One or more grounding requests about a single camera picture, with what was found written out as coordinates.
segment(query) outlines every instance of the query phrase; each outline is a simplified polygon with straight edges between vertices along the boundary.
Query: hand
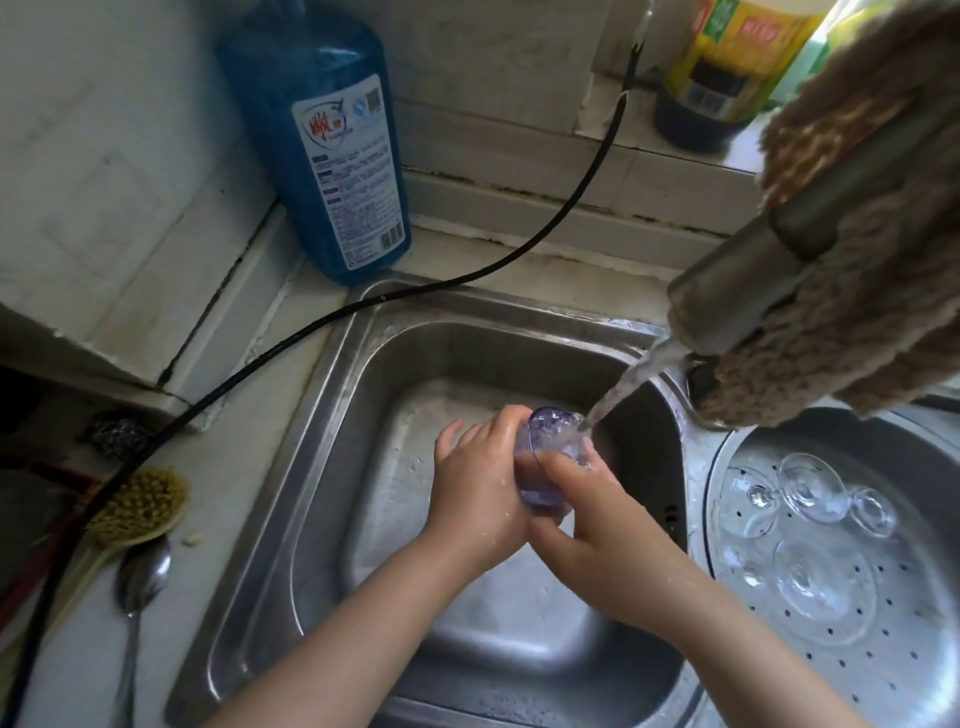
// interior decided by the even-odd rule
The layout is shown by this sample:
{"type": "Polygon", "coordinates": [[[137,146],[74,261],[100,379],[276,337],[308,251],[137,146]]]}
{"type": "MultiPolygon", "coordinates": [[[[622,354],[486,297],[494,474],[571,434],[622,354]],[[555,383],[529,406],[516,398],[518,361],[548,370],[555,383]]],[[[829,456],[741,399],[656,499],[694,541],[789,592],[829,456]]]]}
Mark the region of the hand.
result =
{"type": "Polygon", "coordinates": [[[553,519],[535,516],[530,545],[547,567],[587,604],[672,641],[689,599],[709,577],[630,497],[588,444],[593,472],[563,455],[540,462],[576,517],[570,538],[553,519]]]}
{"type": "Polygon", "coordinates": [[[529,512],[514,481],[517,426],[530,409],[504,407],[470,427],[456,447],[462,420],[448,425],[434,448],[433,491],[421,537],[462,560],[469,580],[510,558],[527,541],[529,512]]]}

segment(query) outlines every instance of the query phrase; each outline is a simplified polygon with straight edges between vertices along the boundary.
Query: bottle label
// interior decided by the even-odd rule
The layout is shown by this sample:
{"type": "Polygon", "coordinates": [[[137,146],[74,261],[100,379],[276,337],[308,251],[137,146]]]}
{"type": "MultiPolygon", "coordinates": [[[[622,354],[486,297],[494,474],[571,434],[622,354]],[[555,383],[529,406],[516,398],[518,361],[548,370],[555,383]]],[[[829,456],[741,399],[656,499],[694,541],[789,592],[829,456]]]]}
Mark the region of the bottle label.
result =
{"type": "Polygon", "coordinates": [[[823,19],[822,13],[793,15],[744,0],[701,0],[687,48],[664,86],[709,118],[752,119],[823,19]]]}
{"type": "Polygon", "coordinates": [[[380,77],[292,107],[337,245],[349,270],[406,238],[380,77]]]}

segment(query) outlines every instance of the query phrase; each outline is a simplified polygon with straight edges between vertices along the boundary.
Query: scrub brush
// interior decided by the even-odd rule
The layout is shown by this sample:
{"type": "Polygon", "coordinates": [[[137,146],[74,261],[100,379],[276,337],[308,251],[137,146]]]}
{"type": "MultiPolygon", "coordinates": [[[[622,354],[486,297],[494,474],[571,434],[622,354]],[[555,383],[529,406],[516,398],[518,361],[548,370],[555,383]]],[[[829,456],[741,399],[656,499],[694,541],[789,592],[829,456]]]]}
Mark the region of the scrub brush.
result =
{"type": "MultiPolygon", "coordinates": [[[[145,465],[110,499],[86,527],[86,534],[70,562],[58,590],[47,636],[63,622],[103,564],[119,551],[155,539],[173,528],[186,509],[190,486],[168,468],[145,465]]],[[[83,510],[91,493],[78,506],[83,510]]],[[[0,685],[12,680],[22,638],[4,645],[0,653],[0,685]]]]}

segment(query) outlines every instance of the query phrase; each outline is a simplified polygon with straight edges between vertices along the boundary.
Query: metal spoon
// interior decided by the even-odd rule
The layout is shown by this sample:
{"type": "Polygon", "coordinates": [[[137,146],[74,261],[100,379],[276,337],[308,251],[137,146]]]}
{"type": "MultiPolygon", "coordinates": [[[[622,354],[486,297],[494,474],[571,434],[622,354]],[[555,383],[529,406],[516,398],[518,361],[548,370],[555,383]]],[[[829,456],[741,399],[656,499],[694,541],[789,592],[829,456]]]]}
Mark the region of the metal spoon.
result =
{"type": "Polygon", "coordinates": [[[113,725],[133,728],[136,654],[140,646],[140,614],[166,584],[170,573],[170,542],[166,536],[131,546],[117,574],[117,602],[129,619],[123,673],[117,690],[113,725]]]}

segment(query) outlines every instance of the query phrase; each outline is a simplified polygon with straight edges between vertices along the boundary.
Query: left hand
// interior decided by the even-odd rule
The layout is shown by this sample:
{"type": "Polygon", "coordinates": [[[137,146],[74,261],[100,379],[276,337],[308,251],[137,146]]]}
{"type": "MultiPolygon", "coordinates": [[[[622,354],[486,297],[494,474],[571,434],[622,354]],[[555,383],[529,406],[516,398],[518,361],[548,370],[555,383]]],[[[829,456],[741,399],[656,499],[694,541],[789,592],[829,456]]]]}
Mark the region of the left hand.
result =
{"type": "Polygon", "coordinates": [[[437,438],[430,510],[420,537],[457,558],[471,581],[527,542],[530,514],[514,481],[514,440],[530,415],[527,407],[508,405],[470,427],[456,447],[462,420],[437,438]]]}

